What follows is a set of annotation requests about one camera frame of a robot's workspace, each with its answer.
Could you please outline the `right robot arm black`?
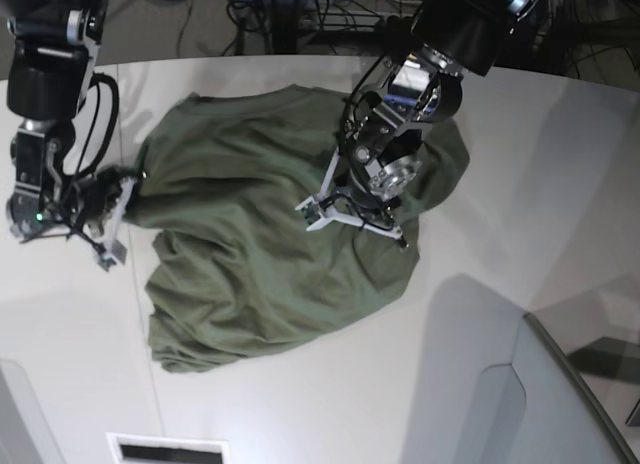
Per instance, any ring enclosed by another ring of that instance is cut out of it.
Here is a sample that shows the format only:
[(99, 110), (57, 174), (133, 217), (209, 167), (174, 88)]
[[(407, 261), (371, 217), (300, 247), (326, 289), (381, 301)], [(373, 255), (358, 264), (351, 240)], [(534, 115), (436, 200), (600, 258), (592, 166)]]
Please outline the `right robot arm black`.
[[(120, 110), (114, 77), (95, 70), (109, 0), (1, 0), (14, 39), (6, 103), (22, 120), (10, 156), (15, 169), (6, 203), (12, 234), (26, 244), (77, 236), (105, 271), (126, 261), (118, 229), (139, 170), (101, 164), (111, 144)], [(76, 140), (74, 119), (91, 90), (107, 88), (111, 109), (104, 137), (89, 163), (79, 160), (66, 173), (65, 160)]]

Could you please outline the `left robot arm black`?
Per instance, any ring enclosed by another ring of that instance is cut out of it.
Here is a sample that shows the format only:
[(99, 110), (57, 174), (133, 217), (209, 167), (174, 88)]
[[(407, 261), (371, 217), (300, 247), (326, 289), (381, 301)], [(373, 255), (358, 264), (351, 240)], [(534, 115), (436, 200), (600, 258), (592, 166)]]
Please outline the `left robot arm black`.
[(309, 232), (331, 223), (406, 244), (393, 214), (417, 177), (433, 126), (460, 108), (467, 73), (484, 76), (540, 0), (425, 0), (390, 17), (382, 55), (345, 99), (320, 189), (297, 206)]

